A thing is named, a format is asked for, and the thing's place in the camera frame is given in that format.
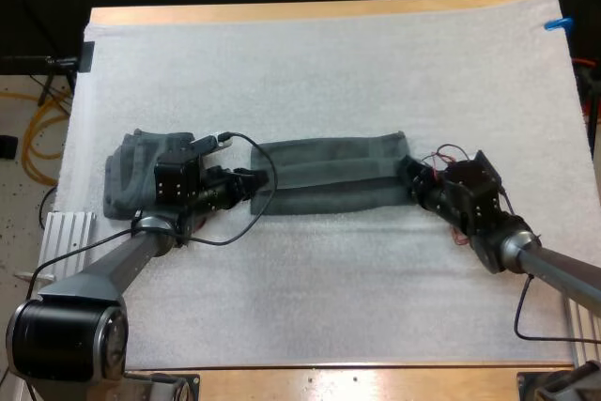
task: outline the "gray fabric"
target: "gray fabric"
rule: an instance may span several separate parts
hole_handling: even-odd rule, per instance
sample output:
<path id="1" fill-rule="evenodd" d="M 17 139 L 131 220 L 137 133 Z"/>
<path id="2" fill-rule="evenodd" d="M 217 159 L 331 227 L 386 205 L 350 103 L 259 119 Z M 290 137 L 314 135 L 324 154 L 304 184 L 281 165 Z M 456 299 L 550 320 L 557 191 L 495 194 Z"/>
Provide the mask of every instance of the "gray fabric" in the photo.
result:
<path id="1" fill-rule="evenodd" d="M 193 141 L 191 133 L 126 134 L 123 143 L 104 165 L 104 216 L 128 220 L 135 212 L 155 202 L 154 165 L 163 152 Z"/>
<path id="2" fill-rule="evenodd" d="M 401 131 L 370 138 L 313 138 L 262 145 L 278 171 L 278 191 L 267 215 L 341 213 L 409 202 L 397 177 L 408 155 Z M 270 170 L 253 149 L 253 169 Z M 251 201 L 252 214 L 267 202 L 269 188 Z"/>

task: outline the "yellow cable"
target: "yellow cable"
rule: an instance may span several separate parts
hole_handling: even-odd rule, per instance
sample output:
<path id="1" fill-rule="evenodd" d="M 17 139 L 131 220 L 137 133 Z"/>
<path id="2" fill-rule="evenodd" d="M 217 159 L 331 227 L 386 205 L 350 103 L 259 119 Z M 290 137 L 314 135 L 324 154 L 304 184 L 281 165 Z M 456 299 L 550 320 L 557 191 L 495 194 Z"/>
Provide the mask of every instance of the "yellow cable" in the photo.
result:
<path id="1" fill-rule="evenodd" d="M 42 122 L 35 129 L 32 130 L 32 132 L 31 132 L 31 140 L 33 141 L 33 139 L 36 136 L 38 136 L 38 133 L 40 133 L 41 131 L 43 131 L 48 126 L 52 126 L 53 124 L 56 124 L 57 122 L 65 121 L 67 119 L 69 119 L 69 117 L 66 116 L 66 115 L 64 115 L 64 116 L 55 116 L 52 119 L 46 119 L 44 122 Z M 34 154 L 39 159 L 43 159 L 43 160 L 56 160 L 56 159 L 60 159 L 61 155 L 63 155 L 62 152 L 56 152 L 55 154 L 44 154 L 44 153 L 38 151 L 33 144 L 31 145 L 30 148 L 31 148 L 31 153 L 32 154 Z"/>
<path id="2" fill-rule="evenodd" d="M 23 135 L 23 147 L 21 150 L 21 164 L 23 165 L 24 172 L 33 180 L 43 185 L 53 186 L 56 185 L 56 179 L 53 177 L 46 176 L 38 168 L 34 165 L 33 161 L 29 153 L 31 152 L 36 157 L 43 160 L 55 160 L 59 159 L 63 153 L 56 152 L 55 154 L 44 154 L 33 146 L 33 140 L 38 134 L 46 129 L 47 127 L 60 122 L 66 119 L 69 119 L 67 115 L 65 115 L 63 109 L 60 107 L 60 103 L 65 99 L 67 93 L 61 92 L 60 95 L 54 96 L 50 95 L 49 101 L 44 103 L 38 110 L 34 113 L 25 133 Z M 37 102 L 39 99 L 36 96 L 30 96 L 28 94 L 22 93 L 13 93 L 13 92 L 0 92 L 0 98 L 7 99 L 17 99 L 17 100 L 32 100 Z M 60 116 L 54 116 L 50 119 L 46 119 L 42 121 L 42 119 L 52 110 L 55 109 L 60 113 Z"/>
<path id="3" fill-rule="evenodd" d="M 8 92 L 3 92 L 0 93 L 0 98 L 9 98 L 9 99 L 21 99 L 21 100 L 33 100 L 34 102 L 37 102 L 39 99 L 35 96 L 30 96 L 28 94 L 21 94 L 21 93 L 8 93 Z"/>

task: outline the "white foam pad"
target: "white foam pad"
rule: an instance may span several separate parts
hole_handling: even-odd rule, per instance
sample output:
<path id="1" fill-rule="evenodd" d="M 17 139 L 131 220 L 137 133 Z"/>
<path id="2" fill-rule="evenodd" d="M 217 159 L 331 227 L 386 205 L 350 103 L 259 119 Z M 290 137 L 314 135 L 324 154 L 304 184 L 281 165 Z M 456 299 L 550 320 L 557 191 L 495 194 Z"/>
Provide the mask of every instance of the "white foam pad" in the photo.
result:
<path id="1" fill-rule="evenodd" d="M 544 244 L 597 265 L 601 214 L 557 0 L 359 18 L 87 27 L 58 206 L 102 218 L 104 160 L 123 135 L 241 131 L 259 142 L 404 131 L 413 155 L 485 151 Z M 248 166 L 236 143 L 211 158 Z M 198 234 L 226 239 L 249 206 Z M 96 256 L 108 247 L 104 246 Z M 523 276 L 491 275 L 417 207 L 262 219 L 225 248 L 153 259 L 131 285 L 128 367 L 301 362 L 567 361 L 512 322 Z M 532 285 L 522 328 L 566 334 Z"/>

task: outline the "wooden table edge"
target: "wooden table edge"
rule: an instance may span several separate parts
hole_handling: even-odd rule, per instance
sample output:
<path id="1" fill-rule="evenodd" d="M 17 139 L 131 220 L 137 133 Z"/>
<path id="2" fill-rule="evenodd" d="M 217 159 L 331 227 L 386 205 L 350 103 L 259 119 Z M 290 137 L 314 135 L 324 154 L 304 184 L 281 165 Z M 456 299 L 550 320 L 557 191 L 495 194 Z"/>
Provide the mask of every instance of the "wooden table edge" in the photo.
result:
<path id="1" fill-rule="evenodd" d="M 97 25 L 221 23 L 315 19 L 494 7 L 519 0 L 349 0 L 277 4 L 92 8 Z"/>

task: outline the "blue clip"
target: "blue clip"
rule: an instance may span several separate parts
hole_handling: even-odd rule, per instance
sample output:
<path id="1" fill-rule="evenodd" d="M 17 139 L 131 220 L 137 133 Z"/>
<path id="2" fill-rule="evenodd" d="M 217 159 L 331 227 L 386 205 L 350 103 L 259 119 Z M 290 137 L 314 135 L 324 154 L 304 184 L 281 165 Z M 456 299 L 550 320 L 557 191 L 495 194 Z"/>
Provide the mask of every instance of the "blue clip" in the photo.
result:
<path id="1" fill-rule="evenodd" d="M 562 28 L 565 30 L 565 34 L 569 35 L 574 28 L 574 20 L 572 18 L 561 18 L 545 24 L 545 30 L 555 30 L 557 28 Z"/>

